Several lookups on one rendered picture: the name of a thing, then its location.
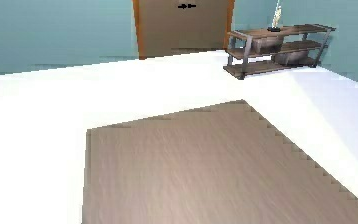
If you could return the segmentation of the grey-brown basket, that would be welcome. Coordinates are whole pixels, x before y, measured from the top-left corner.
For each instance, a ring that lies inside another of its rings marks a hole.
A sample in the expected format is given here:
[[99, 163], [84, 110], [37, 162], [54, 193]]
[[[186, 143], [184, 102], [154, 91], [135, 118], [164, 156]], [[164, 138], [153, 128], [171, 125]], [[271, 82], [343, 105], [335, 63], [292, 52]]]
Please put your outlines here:
[[284, 38], [280, 36], [254, 39], [252, 47], [258, 54], [275, 53], [281, 50]]
[[276, 54], [272, 57], [272, 60], [281, 65], [297, 65], [300, 61], [308, 57], [308, 53], [308, 50], [304, 50]]

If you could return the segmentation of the brown shelf with grey frame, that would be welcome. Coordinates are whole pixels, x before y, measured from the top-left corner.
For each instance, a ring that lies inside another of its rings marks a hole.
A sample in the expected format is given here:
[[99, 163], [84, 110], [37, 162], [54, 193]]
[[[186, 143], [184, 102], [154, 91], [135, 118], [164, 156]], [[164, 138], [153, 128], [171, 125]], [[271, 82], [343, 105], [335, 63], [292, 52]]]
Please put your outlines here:
[[[320, 63], [323, 50], [328, 47], [327, 42], [333, 31], [334, 27], [321, 24], [283, 26], [279, 32], [270, 32], [267, 28], [229, 31], [229, 43], [225, 49], [228, 61], [223, 69], [237, 79], [243, 80], [254, 74], [304, 66], [315, 68]], [[254, 51], [254, 39], [275, 36], [284, 38], [279, 52], [258, 54]], [[309, 51], [308, 57], [297, 65], [281, 65], [272, 60], [276, 54], [304, 50]]]

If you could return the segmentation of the beige floor mat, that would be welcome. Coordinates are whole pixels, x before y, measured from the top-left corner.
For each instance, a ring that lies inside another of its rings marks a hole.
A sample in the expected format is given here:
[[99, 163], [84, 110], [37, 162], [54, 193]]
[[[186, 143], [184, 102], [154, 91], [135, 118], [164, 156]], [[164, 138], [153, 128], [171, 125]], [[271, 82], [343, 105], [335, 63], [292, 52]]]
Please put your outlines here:
[[244, 100], [86, 134], [82, 224], [358, 224], [358, 197]]

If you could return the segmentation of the pale plant in black pot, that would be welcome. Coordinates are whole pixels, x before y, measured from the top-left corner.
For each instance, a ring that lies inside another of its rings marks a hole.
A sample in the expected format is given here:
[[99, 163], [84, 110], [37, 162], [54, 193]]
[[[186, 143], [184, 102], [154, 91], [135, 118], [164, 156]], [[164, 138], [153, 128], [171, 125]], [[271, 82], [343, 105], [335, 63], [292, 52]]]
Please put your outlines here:
[[282, 6], [281, 6], [280, 1], [281, 0], [277, 0], [277, 4], [276, 4], [275, 11], [274, 11], [271, 26], [267, 28], [267, 30], [270, 32], [279, 32], [280, 31], [280, 27], [278, 26], [280, 18], [281, 18], [281, 14], [282, 14]]

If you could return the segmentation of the brown room door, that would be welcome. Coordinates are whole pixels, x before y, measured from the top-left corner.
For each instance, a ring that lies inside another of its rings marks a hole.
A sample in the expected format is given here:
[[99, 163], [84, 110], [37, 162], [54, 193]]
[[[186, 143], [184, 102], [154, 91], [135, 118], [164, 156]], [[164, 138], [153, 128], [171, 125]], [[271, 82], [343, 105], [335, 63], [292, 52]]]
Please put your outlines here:
[[[235, 0], [132, 0], [140, 59], [223, 50]], [[196, 4], [180, 9], [180, 4]]]

